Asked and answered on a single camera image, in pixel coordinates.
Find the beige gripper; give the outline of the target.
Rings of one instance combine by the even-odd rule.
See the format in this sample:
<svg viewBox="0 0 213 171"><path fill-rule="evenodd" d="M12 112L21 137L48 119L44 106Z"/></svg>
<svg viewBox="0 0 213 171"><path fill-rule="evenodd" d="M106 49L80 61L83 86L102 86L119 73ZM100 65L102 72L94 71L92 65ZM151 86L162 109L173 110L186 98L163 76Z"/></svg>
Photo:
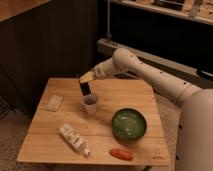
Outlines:
<svg viewBox="0 0 213 171"><path fill-rule="evenodd" d="M81 82L80 89L83 96L89 95L91 93L89 84L86 82L92 81L94 79L95 79L95 73L92 71L85 73L83 76L79 78L79 81Z"/></svg>

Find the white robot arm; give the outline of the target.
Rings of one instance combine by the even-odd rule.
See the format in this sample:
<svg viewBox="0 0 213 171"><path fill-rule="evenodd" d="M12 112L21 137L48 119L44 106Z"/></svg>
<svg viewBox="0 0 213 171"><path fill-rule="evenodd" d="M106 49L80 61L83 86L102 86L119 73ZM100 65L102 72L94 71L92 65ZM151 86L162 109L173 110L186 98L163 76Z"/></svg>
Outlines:
<svg viewBox="0 0 213 171"><path fill-rule="evenodd" d="M181 108L174 171L213 171L213 88L203 89L118 48L79 78L81 83L132 72Z"/></svg>

